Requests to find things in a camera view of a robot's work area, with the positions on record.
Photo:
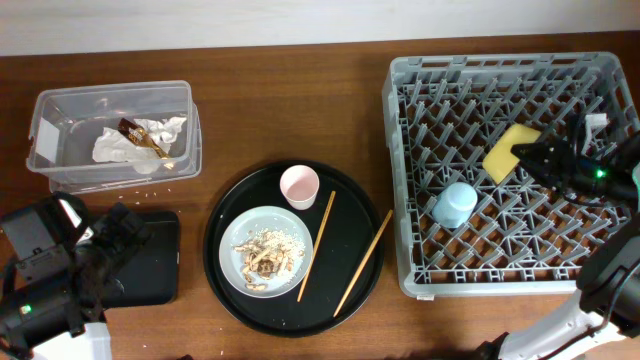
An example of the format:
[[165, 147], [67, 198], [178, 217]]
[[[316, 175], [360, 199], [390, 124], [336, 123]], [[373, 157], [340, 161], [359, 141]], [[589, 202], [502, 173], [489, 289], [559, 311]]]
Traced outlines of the yellow bowl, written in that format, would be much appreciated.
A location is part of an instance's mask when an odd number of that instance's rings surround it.
[[495, 184], [502, 183], [519, 162], [519, 159], [511, 153], [511, 147], [532, 144], [540, 136], [540, 131], [521, 124], [514, 124], [506, 130], [482, 162], [484, 170]]

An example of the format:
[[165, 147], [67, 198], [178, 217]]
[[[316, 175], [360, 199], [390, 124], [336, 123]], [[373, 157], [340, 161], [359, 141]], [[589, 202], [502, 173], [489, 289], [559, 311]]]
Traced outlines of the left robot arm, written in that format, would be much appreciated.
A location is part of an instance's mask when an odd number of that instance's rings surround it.
[[58, 335], [77, 337], [103, 323], [104, 299], [122, 286], [116, 275], [151, 238], [145, 222], [117, 203], [90, 223], [60, 199], [1, 218], [16, 261], [1, 297], [1, 351], [30, 359]]

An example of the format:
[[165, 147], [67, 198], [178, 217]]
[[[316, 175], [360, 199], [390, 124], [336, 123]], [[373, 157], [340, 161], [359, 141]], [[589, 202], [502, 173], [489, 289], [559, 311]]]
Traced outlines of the wooden chopstick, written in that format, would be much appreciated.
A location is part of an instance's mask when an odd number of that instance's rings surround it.
[[335, 197], [336, 197], [336, 191], [333, 190], [330, 193], [330, 196], [329, 196], [329, 199], [328, 199], [328, 202], [327, 202], [327, 206], [325, 208], [325, 212], [324, 212], [324, 215], [323, 215], [323, 218], [322, 218], [322, 221], [321, 221], [321, 224], [320, 224], [317, 236], [316, 236], [316, 241], [315, 241], [314, 247], [313, 247], [311, 262], [309, 264], [309, 267], [308, 267], [308, 269], [307, 269], [307, 271], [305, 273], [305, 276], [304, 276], [304, 278], [302, 280], [302, 283], [301, 283], [301, 287], [299, 289], [299, 293], [298, 293], [298, 296], [297, 296], [297, 299], [296, 299], [297, 303], [301, 302], [302, 297], [304, 295], [304, 291], [306, 289], [306, 286], [307, 286], [307, 283], [308, 283], [308, 280], [309, 280], [309, 277], [310, 277], [310, 273], [311, 273], [313, 264], [315, 262], [315, 258], [316, 258], [317, 252], [318, 252], [318, 248], [320, 246], [320, 243], [322, 241], [322, 237], [323, 237], [324, 232], [325, 232], [325, 228], [326, 228], [326, 225], [327, 225], [327, 222], [328, 222], [328, 219], [329, 219], [332, 207], [333, 207], [333, 203], [334, 203]]
[[372, 253], [374, 252], [376, 246], [378, 245], [387, 225], [389, 224], [390, 220], [393, 217], [393, 210], [389, 210], [380, 226], [380, 228], [378, 229], [378, 231], [376, 232], [373, 240], [371, 241], [369, 247], [367, 248], [367, 251], [365, 252], [365, 254], [362, 256], [361, 261], [358, 265], [358, 267], [356, 268], [356, 271], [354, 272], [347, 288], [345, 289], [334, 313], [333, 313], [333, 317], [336, 318], [340, 311], [342, 310], [344, 304], [346, 303], [346, 300], [348, 299], [349, 295], [351, 294], [356, 282], [358, 281], [358, 279], [360, 278], [361, 273], [363, 272], [369, 258], [371, 257]]

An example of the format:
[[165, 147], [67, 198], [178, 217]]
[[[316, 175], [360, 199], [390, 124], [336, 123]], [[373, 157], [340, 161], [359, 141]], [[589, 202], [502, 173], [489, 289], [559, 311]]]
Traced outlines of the white napkin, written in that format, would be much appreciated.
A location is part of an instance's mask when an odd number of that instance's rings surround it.
[[[177, 146], [182, 137], [183, 124], [186, 117], [173, 116], [159, 121], [134, 118], [137, 126], [144, 129], [156, 145], [169, 153], [171, 147]], [[92, 159], [97, 163], [105, 162], [136, 162], [134, 169], [140, 174], [151, 174], [160, 169], [159, 157], [151, 148], [132, 143], [119, 130], [105, 127], [103, 134], [94, 143]]]

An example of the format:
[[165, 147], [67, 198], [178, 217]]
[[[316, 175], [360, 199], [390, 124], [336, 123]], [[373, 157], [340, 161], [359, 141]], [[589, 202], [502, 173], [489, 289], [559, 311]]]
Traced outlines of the gold snack wrapper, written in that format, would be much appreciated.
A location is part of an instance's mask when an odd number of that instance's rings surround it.
[[132, 122], [122, 118], [117, 129], [133, 145], [151, 149], [161, 160], [170, 158], [168, 151], [161, 146], [161, 143], [171, 144], [178, 137], [178, 134], [171, 131], [166, 123], [156, 120], [136, 119]]

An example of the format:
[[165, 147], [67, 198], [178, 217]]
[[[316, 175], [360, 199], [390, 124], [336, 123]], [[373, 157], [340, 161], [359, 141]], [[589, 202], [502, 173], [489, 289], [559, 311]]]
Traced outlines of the small blue cup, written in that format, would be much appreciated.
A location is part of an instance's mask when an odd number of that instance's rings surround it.
[[455, 229], [471, 216], [478, 201], [474, 188], [463, 182], [446, 187], [437, 197], [432, 216], [440, 226]]

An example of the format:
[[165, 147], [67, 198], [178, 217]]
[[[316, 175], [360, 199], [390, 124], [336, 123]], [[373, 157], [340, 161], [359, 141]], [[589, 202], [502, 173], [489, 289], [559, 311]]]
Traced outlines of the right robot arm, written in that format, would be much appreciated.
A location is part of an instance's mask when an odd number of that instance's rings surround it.
[[[632, 135], [599, 158], [587, 154], [609, 123], [604, 113], [576, 115], [565, 139], [499, 143], [539, 184], [576, 203], [639, 207], [639, 137]], [[571, 297], [531, 327], [482, 343], [475, 359], [574, 359], [639, 334], [639, 217], [616, 231], [583, 263]]]

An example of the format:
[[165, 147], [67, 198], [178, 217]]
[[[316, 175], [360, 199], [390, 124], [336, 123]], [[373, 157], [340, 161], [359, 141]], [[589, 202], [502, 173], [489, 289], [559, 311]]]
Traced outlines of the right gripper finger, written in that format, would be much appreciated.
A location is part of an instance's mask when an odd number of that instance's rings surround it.
[[569, 189], [569, 181], [575, 172], [575, 162], [567, 159], [521, 160], [520, 166], [537, 183], [556, 193]]
[[516, 144], [511, 146], [510, 152], [521, 161], [543, 161], [544, 159], [556, 159], [567, 154], [573, 154], [571, 146], [564, 140]]

